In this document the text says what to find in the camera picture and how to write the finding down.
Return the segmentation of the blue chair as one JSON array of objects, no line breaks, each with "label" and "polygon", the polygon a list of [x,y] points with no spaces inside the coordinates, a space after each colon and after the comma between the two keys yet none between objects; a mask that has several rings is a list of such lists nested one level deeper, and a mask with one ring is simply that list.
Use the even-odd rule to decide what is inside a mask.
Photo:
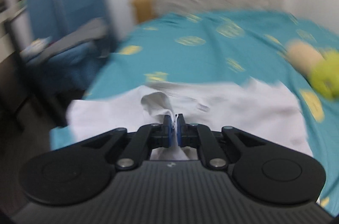
[{"label": "blue chair", "polygon": [[106,0],[25,0],[34,41],[20,53],[49,94],[86,90],[117,48]]}]

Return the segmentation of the wooden bed headboard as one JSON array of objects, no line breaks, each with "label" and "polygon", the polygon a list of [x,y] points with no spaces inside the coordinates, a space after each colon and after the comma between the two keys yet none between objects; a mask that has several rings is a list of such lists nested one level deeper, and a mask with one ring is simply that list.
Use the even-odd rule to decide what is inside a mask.
[{"label": "wooden bed headboard", "polygon": [[157,18],[153,3],[154,0],[131,0],[131,7],[137,24]]}]

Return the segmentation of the teal patterned bed sheet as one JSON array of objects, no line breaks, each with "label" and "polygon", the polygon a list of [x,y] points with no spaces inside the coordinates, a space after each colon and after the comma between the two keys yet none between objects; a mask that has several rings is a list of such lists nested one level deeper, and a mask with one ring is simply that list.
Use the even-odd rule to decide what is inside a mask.
[{"label": "teal patterned bed sheet", "polygon": [[[317,198],[338,214],[338,101],[318,94],[286,60],[287,44],[300,39],[321,51],[338,49],[338,35],[311,21],[275,11],[168,14],[138,25],[101,69],[84,101],[104,100],[152,82],[281,82],[297,98],[310,156],[325,169]],[[50,132],[51,149],[75,141],[69,125]]]}]

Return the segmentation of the white cloth garment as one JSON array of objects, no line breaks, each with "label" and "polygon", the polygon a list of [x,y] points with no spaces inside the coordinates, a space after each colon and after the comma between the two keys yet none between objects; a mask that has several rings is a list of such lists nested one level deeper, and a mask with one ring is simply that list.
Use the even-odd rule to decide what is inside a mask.
[{"label": "white cloth garment", "polygon": [[298,100],[281,82],[152,82],[104,100],[73,101],[66,116],[71,135],[79,142],[119,127],[134,132],[161,123],[166,115],[176,120],[179,114],[189,124],[203,124],[213,131],[235,127],[312,154]]}]

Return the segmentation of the green yellow plush toy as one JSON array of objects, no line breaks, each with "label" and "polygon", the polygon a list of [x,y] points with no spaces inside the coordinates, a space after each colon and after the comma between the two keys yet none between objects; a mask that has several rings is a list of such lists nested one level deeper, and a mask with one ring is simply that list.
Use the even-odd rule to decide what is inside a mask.
[{"label": "green yellow plush toy", "polygon": [[286,47],[286,60],[310,86],[328,100],[338,99],[338,50],[317,50],[293,39]]}]

